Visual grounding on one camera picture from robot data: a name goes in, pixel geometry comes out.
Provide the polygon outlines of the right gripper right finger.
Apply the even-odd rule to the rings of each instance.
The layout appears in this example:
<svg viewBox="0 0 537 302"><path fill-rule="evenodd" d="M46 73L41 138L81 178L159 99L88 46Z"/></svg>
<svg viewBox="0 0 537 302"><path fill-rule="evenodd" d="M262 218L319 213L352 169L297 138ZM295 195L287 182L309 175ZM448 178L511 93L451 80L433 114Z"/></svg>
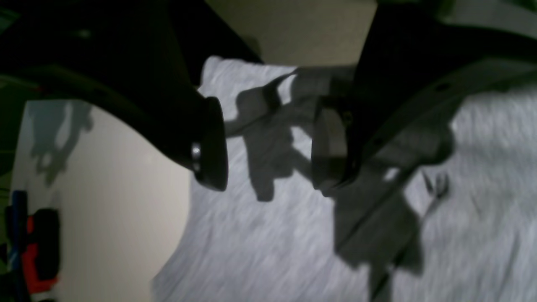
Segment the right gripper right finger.
<svg viewBox="0 0 537 302"><path fill-rule="evenodd" d="M380 0L352 86L317 105L311 181L328 191L445 102L536 71L535 0Z"/></svg>

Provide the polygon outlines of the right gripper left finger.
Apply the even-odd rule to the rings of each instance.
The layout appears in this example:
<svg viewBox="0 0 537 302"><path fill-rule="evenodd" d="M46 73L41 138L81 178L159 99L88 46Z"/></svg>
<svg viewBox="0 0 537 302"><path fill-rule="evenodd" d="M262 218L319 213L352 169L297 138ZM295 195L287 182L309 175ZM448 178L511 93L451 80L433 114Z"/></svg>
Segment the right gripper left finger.
<svg viewBox="0 0 537 302"><path fill-rule="evenodd" d="M198 183L224 191L228 157L215 97L190 82L167 0L2 0L1 73L94 104Z"/></svg>

